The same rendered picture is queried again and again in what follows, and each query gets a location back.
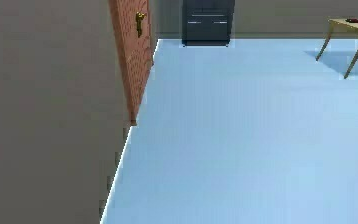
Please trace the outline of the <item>tan wooden table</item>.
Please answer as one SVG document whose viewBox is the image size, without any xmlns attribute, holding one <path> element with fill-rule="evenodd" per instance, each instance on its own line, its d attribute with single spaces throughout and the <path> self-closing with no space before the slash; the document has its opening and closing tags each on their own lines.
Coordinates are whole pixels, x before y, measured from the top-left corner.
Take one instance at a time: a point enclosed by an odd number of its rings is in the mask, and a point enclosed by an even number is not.
<svg viewBox="0 0 358 224">
<path fill-rule="evenodd" d="M 331 40 L 332 34 L 336 28 L 343 28 L 345 30 L 349 30 L 351 33 L 355 33 L 358 35 L 358 23 L 350 23 L 346 19 L 329 19 L 328 20 L 328 32 L 327 32 L 325 41 L 324 41 L 319 53 L 315 57 L 316 61 L 318 61 L 321 58 L 321 56 L 323 55 L 326 47 L 328 46 L 328 44 Z M 345 79 L 347 79 L 348 76 L 350 75 L 357 60 L 358 60 L 358 48 L 351 60 L 346 72 L 344 73 Z"/>
</svg>

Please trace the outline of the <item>orange wooden room door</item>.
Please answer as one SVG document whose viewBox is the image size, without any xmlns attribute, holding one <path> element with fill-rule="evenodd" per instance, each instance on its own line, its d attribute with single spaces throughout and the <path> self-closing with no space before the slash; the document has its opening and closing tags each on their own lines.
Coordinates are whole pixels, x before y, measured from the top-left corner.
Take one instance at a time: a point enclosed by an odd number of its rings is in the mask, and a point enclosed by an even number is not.
<svg viewBox="0 0 358 224">
<path fill-rule="evenodd" d="M 137 116 L 153 66 L 149 0 L 108 0 L 115 43 L 127 102 L 129 123 L 137 125 Z M 137 36 L 135 15 L 145 13 L 143 34 Z"/>
</svg>

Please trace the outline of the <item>dark grey drawer cabinet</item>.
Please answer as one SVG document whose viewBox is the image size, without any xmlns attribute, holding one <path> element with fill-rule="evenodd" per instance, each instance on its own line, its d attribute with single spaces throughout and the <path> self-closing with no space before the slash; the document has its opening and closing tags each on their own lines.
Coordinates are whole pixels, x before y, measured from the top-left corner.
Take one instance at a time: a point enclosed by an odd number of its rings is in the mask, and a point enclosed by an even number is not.
<svg viewBox="0 0 358 224">
<path fill-rule="evenodd" d="M 235 0 L 183 0 L 182 44 L 227 46 L 234 7 Z"/>
</svg>

